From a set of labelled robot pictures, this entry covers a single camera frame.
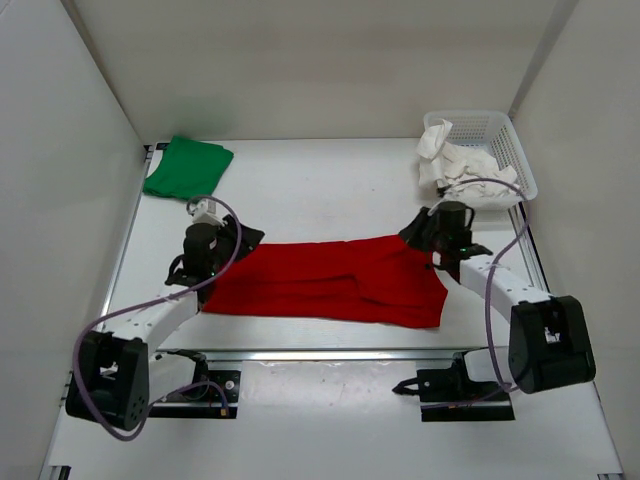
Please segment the white t shirt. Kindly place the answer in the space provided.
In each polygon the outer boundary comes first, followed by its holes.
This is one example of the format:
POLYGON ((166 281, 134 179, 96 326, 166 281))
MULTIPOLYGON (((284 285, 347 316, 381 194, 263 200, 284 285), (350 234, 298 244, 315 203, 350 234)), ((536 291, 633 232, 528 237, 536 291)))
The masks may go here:
POLYGON ((468 199, 503 198, 516 188, 517 172, 501 168, 497 159, 479 147, 459 146, 448 141, 453 123, 437 118, 428 126, 416 147, 418 186, 437 189, 451 186, 455 194, 468 199))

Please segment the red t shirt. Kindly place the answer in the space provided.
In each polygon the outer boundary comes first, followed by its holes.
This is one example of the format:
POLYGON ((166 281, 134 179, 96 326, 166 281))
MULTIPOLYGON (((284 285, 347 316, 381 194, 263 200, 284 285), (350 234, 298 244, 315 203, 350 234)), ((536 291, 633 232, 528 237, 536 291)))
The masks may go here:
POLYGON ((397 234, 263 244, 214 283, 203 310, 436 328, 448 291, 430 259, 397 234))

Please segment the green t shirt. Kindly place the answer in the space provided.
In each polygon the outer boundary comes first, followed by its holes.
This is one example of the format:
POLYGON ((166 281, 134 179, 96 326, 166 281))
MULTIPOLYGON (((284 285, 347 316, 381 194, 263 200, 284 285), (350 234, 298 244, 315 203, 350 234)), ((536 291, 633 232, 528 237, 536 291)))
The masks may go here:
POLYGON ((146 178, 143 193, 182 201, 209 195, 233 159, 234 153, 221 145, 174 136, 158 166, 146 178))

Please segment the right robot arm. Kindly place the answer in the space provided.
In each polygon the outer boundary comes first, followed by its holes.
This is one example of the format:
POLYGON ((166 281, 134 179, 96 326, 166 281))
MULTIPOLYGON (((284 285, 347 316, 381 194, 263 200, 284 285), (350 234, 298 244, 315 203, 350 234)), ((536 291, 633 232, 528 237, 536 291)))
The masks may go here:
POLYGON ((498 392, 533 394, 589 383, 596 363, 584 310, 573 296, 554 296, 501 266, 493 253, 473 239, 473 208, 444 201, 422 208, 399 233, 411 248, 436 253, 436 269, 484 301, 484 350, 462 353, 462 366, 449 375, 449 387, 470 400, 493 373, 498 392))

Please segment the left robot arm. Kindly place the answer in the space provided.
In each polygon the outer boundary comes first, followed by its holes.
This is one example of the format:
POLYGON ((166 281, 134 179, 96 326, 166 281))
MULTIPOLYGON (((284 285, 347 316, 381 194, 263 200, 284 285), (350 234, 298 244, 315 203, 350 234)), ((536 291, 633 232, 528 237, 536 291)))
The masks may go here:
POLYGON ((76 346, 67 414, 127 439, 145 423, 155 402, 175 395, 190 401, 205 396, 214 386, 205 355, 161 346, 201 312, 214 286, 264 236, 232 215, 190 225, 159 298, 124 313, 122 321, 102 332, 87 332, 76 346))

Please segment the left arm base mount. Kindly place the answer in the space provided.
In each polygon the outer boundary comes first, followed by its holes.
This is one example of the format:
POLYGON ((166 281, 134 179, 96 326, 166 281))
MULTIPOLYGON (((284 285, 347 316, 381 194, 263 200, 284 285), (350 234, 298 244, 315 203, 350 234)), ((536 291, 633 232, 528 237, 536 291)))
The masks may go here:
POLYGON ((155 353, 149 363, 149 416, 166 419, 235 419, 241 368, 191 350, 155 353))

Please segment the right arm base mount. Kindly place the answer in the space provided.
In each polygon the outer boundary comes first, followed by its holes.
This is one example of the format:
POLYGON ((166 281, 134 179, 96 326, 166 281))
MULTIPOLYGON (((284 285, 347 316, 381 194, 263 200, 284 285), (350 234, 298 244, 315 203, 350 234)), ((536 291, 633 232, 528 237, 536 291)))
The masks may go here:
POLYGON ((472 381, 463 363, 417 371, 423 423, 503 422, 515 414, 508 393, 493 381, 472 381))

